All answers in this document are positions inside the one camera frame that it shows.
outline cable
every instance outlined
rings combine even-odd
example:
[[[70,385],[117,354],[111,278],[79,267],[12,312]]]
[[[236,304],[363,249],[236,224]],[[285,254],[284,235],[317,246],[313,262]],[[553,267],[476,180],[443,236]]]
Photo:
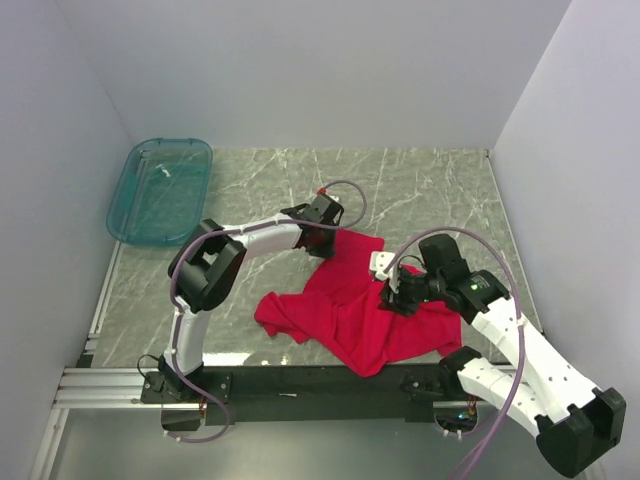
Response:
[[[360,187],[360,185],[358,185],[357,183],[352,182],[351,180],[334,180],[333,182],[327,183],[318,192],[324,193],[326,189],[334,185],[340,185],[340,184],[351,185],[358,191],[358,193],[360,194],[360,197],[362,198],[362,209],[360,210],[360,214],[352,222],[346,225],[333,226],[333,225],[323,225],[321,223],[309,222],[307,220],[297,220],[297,219],[291,218],[291,219],[279,220],[278,224],[308,225],[312,227],[323,228],[326,230],[342,230],[345,228],[353,227],[355,224],[357,224],[358,222],[360,222],[360,220],[364,218],[367,212],[367,197],[364,193],[364,190],[362,190],[362,187]],[[262,223],[250,225],[244,228],[242,233],[249,233],[256,230],[261,230],[263,228],[271,227],[273,225],[276,225],[275,220],[265,220]],[[213,232],[206,233],[196,238],[193,242],[191,242],[191,244],[187,248],[185,248],[184,252],[178,259],[178,262],[176,263],[176,266],[173,269],[173,275],[171,275],[171,284],[169,286],[169,298],[177,311],[175,326],[173,329],[173,338],[171,341],[171,362],[173,363],[173,368],[175,369],[175,372],[178,378],[185,385],[191,388],[194,392],[199,393],[200,395],[205,397],[207,400],[210,400],[211,402],[215,403],[218,407],[220,407],[220,409],[223,411],[225,415],[224,426],[217,433],[210,435],[209,437],[184,438],[172,432],[167,433],[168,436],[176,439],[179,442],[181,441],[184,443],[205,443],[211,440],[215,440],[216,438],[220,438],[222,435],[225,434],[225,432],[229,429],[229,426],[231,425],[231,412],[229,411],[229,408],[224,403],[222,403],[215,395],[212,395],[206,390],[203,390],[202,388],[198,387],[193,382],[191,382],[188,378],[186,378],[186,376],[180,370],[180,366],[178,365],[178,336],[180,334],[180,326],[182,325],[182,319],[184,318],[184,312],[185,312],[180,302],[178,302],[178,299],[176,296],[176,292],[178,288],[178,284],[177,284],[178,274],[180,273],[180,270],[182,269],[182,265],[184,265],[184,262],[186,261],[186,259],[189,258],[198,248],[200,248],[200,246],[206,240],[209,240],[211,238],[214,238],[220,235],[237,235],[240,233],[241,233],[240,229],[215,230]]]
[[[462,233],[463,235],[471,237],[474,240],[476,240],[479,243],[481,243],[487,250],[489,250],[489,252],[493,256],[493,258],[495,258],[496,261],[500,264],[500,268],[502,268],[502,270],[504,271],[505,275],[507,276],[507,280],[509,282],[509,287],[510,287],[510,290],[511,290],[511,295],[513,296],[513,303],[514,303],[515,308],[516,308],[516,319],[520,320],[520,318],[522,317],[522,305],[520,303],[520,295],[518,294],[518,288],[516,287],[515,279],[513,278],[513,274],[511,273],[511,270],[509,270],[509,267],[508,267],[507,263],[500,256],[500,254],[485,239],[483,239],[480,235],[478,235],[476,233],[473,233],[472,231],[467,230],[465,228],[459,228],[459,227],[436,227],[436,228],[430,228],[428,230],[424,230],[423,232],[420,232],[420,233],[414,235],[409,240],[407,240],[407,242],[405,242],[405,244],[402,245],[402,247],[400,247],[400,249],[396,252],[396,254],[391,259],[391,262],[389,263],[389,265],[387,265],[387,267],[384,269],[384,272],[387,273],[396,263],[398,263],[399,259],[402,257],[404,252],[406,252],[407,249],[411,245],[413,245],[415,242],[417,242],[418,240],[420,240],[423,237],[426,237],[428,235],[432,235],[434,233],[447,232],[447,231]],[[466,479],[469,476],[469,474],[471,473],[471,470],[478,463],[478,460],[480,459],[480,457],[484,453],[485,449],[489,445],[489,442],[495,436],[496,432],[498,431],[498,428],[500,427],[500,425],[504,421],[504,418],[506,417],[507,412],[509,411],[509,408],[511,407],[511,404],[513,403],[513,399],[516,396],[516,392],[518,390],[518,386],[520,385],[520,380],[522,379],[522,373],[524,372],[524,360],[525,360],[525,356],[526,356],[526,353],[525,353],[525,341],[524,341],[524,325],[519,325],[518,326],[518,347],[519,347],[519,352],[518,352],[518,365],[516,367],[516,374],[514,376],[513,384],[511,385],[511,390],[509,390],[509,395],[507,396],[507,399],[506,399],[504,405],[502,406],[502,408],[498,412],[498,415],[496,416],[496,419],[493,422],[493,425],[491,426],[491,428],[489,429],[489,432],[487,433],[487,435],[480,441],[480,443],[478,445],[476,445],[462,459],[462,461],[453,469],[453,471],[449,474],[449,477],[447,477],[447,478],[452,479],[453,476],[456,474],[456,472],[460,468],[462,468],[462,466],[467,461],[469,461],[469,464],[467,465],[467,468],[465,468],[464,472],[462,473],[462,477],[461,477],[463,479]]]
[[[520,325],[518,326],[518,368],[516,369],[516,374],[513,379],[513,384],[511,386],[511,390],[509,390],[509,395],[507,396],[504,406],[502,407],[500,412],[498,412],[498,416],[496,417],[495,422],[493,422],[493,425],[491,425],[491,429],[489,429],[489,432],[487,433],[487,435],[482,440],[480,440],[480,442],[475,447],[473,447],[473,449],[471,449],[469,453],[465,455],[465,457],[460,461],[460,463],[456,466],[456,468],[453,469],[449,478],[453,478],[453,475],[460,468],[462,468],[462,466],[467,461],[469,462],[469,464],[467,465],[467,468],[465,468],[464,471],[462,472],[461,478],[463,479],[468,478],[469,475],[471,474],[471,471],[480,460],[480,457],[486,450],[493,436],[498,431],[498,427],[500,427],[500,424],[504,420],[504,417],[507,415],[507,411],[509,410],[509,407],[511,407],[511,404],[513,403],[513,398],[516,396],[518,386],[520,385],[520,380],[522,380],[522,372],[524,371],[524,359],[525,359],[524,326]]]
[[[136,368],[138,369],[138,373],[140,375],[142,375],[142,378],[144,378],[144,379],[146,379],[147,376],[144,373],[142,373],[142,370],[140,369],[140,360],[142,360],[145,357],[153,358],[156,362],[160,361],[160,359],[158,357],[156,357],[155,355],[150,355],[148,353],[145,353],[144,355],[140,355],[140,358],[138,358],[138,361],[136,362]]]
[[[418,263],[420,264],[420,266],[423,268],[423,270],[426,270],[426,269],[427,269],[427,267],[426,267],[426,265],[423,263],[422,259],[421,259],[420,257],[418,257],[417,255],[405,255],[405,256],[404,256],[404,257],[402,257],[400,260],[398,260],[398,265],[399,265],[399,264],[401,264],[401,263],[402,263],[402,261],[403,261],[405,258],[415,258],[415,259],[418,261]]]

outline white wall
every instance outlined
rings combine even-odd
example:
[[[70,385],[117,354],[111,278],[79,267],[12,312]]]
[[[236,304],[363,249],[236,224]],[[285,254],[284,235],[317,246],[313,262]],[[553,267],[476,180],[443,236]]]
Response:
[[[58,0],[135,141],[493,147],[569,0]]]
[[[0,477],[26,478],[82,350],[131,142],[50,0],[0,2]]]
[[[494,152],[554,344],[629,408],[611,479],[640,477],[640,2],[574,0]]]

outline marble surface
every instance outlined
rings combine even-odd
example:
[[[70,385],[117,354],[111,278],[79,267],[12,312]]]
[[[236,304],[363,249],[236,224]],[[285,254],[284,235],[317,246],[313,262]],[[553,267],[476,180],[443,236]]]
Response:
[[[354,230],[384,237],[393,251],[412,234],[434,226],[465,227],[482,235],[509,261],[525,314],[539,327],[491,166],[480,149],[222,149],[214,153],[205,217],[239,224],[309,201],[319,186],[340,178],[358,182],[369,211]],[[337,186],[346,213],[360,210],[357,193]],[[484,248],[466,237],[459,245],[472,269],[488,268],[506,283]],[[122,245],[103,307],[94,367],[132,367],[143,353],[159,355],[169,339],[172,308],[167,266],[176,249]],[[268,292],[295,293],[320,260],[292,250],[250,260],[228,299],[212,315],[205,340],[208,365],[326,365],[339,361],[315,341],[297,345],[269,338],[253,319]],[[500,352],[463,322],[463,341],[494,362]],[[410,362],[435,362],[437,353]]]

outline purple cable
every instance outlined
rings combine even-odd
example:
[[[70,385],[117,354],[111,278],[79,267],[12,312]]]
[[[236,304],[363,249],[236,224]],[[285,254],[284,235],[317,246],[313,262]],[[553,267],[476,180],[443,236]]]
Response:
[[[170,436],[171,438],[174,438],[178,441],[184,442],[184,443],[205,443],[205,442],[209,442],[211,440],[215,440],[216,438],[220,438],[222,435],[225,434],[225,432],[229,429],[229,426],[231,425],[231,412],[229,411],[229,408],[222,403],[222,401],[220,401],[220,399],[218,399],[215,395],[210,394],[209,392],[207,392],[206,390],[203,390],[202,388],[198,387],[197,385],[195,385],[193,382],[189,381],[189,379],[187,379],[187,377],[182,373],[182,371],[180,370],[180,366],[178,365],[178,335],[180,333],[180,325],[182,324],[182,319],[184,317],[184,308],[183,306],[178,302],[177,296],[176,296],[176,292],[177,292],[177,281],[178,281],[178,273],[180,272],[180,270],[182,269],[182,265],[184,265],[184,262],[186,261],[186,259],[191,256],[198,248],[200,248],[200,246],[208,239],[210,238],[214,238],[217,237],[219,235],[237,235],[237,234],[241,234],[241,233],[249,233],[249,232],[253,232],[255,230],[260,230],[262,228],[266,228],[266,227],[270,227],[272,225],[278,225],[278,224],[297,224],[297,225],[309,225],[312,227],[319,227],[319,228],[324,228],[326,230],[342,230],[345,228],[350,228],[353,227],[355,224],[357,224],[358,222],[360,222],[360,220],[362,220],[367,212],[367,197],[364,193],[364,190],[362,190],[362,187],[360,187],[360,185],[358,185],[355,182],[352,182],[351,180],[334,180],[333,182],[329,182],[327,183],[324,187],[322,187],[322,189],[326,190],[327,188],[330,188],[334,185],[338,185],[338,184],[346,184],[346,185],[351,185],[352,187],[354,187],[358,193],[360,194],[360,196],[362,197],[362,210],[360,211],[360,214],[358,215],[358,217],[352,221],[351,223],[348,223],[346,225],[337,225],[337,226],[332,226],[332,225],[323,225],[320,223],[314,223],[314,222],[309,222],[306,220],[296,220],[296,219],[283,219],[280,221],[275,221],[275,220],[266,220],[265,222],[256,224],[256,225],[251,225],[245,229],[243,229],[242,231],[240,231],[240,229],[230,229],[230,230],[216,230],[213,232],[209,232],[206,233],[204,235],[201,235],[200,237],[196,238],[184,251],[184,253],[180,256],[180,258],[178,259],[178,262],[176,263],[175,268],[173,269],[173,275],[171,275],[171,284],[169,286],[169,298],[171,300],[171,303],[173,304],[173,306],[176,308],[176,310],[178,311],[178,316],[176,317],[176,322],[175,322],[175,327],[173,329],[173,340],[171,342],[171,349],[173,350],[173,353],[171,354],[171,361],[173,362],[173,366],[175,368],[175,372],[176,375],[178,375],[178,378],[180,378],[180,380],[187,385],[189,388],[191,388],[193,391],[195,391],[196,393],[199,393],[200,395],[202,395],[204,398],[206,398],[207,400],[210,400],[211,402],[215,403],[218,407],[220,407],[220,409],[224,412],[225,415],[225,424],[224,426],[220,429],[220,431],[218,431],[217,433],[210,435],[208,437],[204,437],[204,438],[184,438],[181,437],[180,435],[177,435],[175,433],[167,433],[168,436]]]
[[[465,228],[436,227],[436,228],[430,228],[428,230],[425,230],[423,232],[420,232],[414,235],[404,245],[402,245],[402,247],[400,247],[400,249],[396,252],[394,257],[391,259],[391,262],[389,263],[387,268],[384,269],[384,272],[385,273],[388,272],[393,267],[393,265],[395,265],[400,260],[400,258],[402,258],[402,255],[404,254],[404,252],[406,252],[411,245],[413,245],[415,242],[417,242],[421,238],[426,237],[428,235],[432,235],[434,233],[446,232],[446,231],[462,233],[463,235],[471,237],[474,240],[480,242],[487,250],[489,250],[491,255],[493,255],[493,258],[497,260],[497,262],[500,264],[500,268],[502,268],[505,275],[507,276],[507,280],[509,281],[509,286],[511,287],[510,288],[511,294],[513,295],[513,303],[515,304],[515,308],[516,308],[516,319],[519,320],[522,317],[522,306],[520,304],[520,295],[518,294],[518,288],[516,287],[515,279],[513,278],[513,274],[511,273],[511,270],[509,270],[507,263],[485,239],[483,239],[478,234],[473,233],[472,231],[467,230]],[[480,460],[480,457],[482,456],[485,449],[489,445],[489,442],[495,436],[496,432],[498,431],[498,428],[504,421],[504,418],[507,416],[507,412],[509,411],[511,404],[513,403],[513,399],[516,396],[516,392],[518,391],[518,386],[520,385],[520,380],[522,379],[522,373],[524,372],[525,342],[524,342],[523,326],[518,327],[518,346],[519,346],[519,351],[518,351],[518,365],[516,367],[516,374],[513,379],[513,384],[511,385],[511,390],[509,390],[509,395],[507,395],[506,401],[502,406],[502,409],[500,409],[500,412],[498,412],[496,420],[491,426],[491,429],[489,429],[489,432],[487,433],[487,435],[482,440],[480,440],[480,443],[478,443],[478,445],[476,445],[462,459],[462,461],[453,469],[453,471],[447,477],[448,479],[452,479],[453,476],[456,474],[456,472],[465,464],[467,460],[470,459],[469,465],[467,465],[467,468],[464,470],[462,474],[462,478],[466,479],[469,476],[469,474],[471,473],[471,470],[476,466],[476,464]]]
[[[509,395],[507,396],[507,399],[504,402],[504,406],[498,413],[496,421],[491,426],[491,429],[489,430],[487,435],[482,440],[480,440],[480,442],[475,447],[473,447],[473,449],[469,453],[465,455],[462,461],[456,466],[456,468],[453,469],[453,471],[449,475],[449,478],[453,478],[456,472],[465,464],[465,462],[467,462],[467,460],[469,460],[469,464],[467,465],[467,468],[464,469],[464,472],[462,472],[462,477],[461,477],[463,479],[468,478],[469,475],[471,474],[471,471],[480,460],[480,457],[482,456],[486,448],[489,446],[489,442],[498,431],[498,427],[500,427],[500,424],[504,420],[504,417],[507,416],[507,411],[509,410],[509,407],[513,403],[513,399],[516,396],[518,386],[520,385],[520,380],[522,380],[522,372],[524,371],[524,359],[525,359],[524,327],[519,326],[518,327],[518,368],[516,370],[515,377],[513,378],[513,385],[511,386],[511,390],[509,390]]]

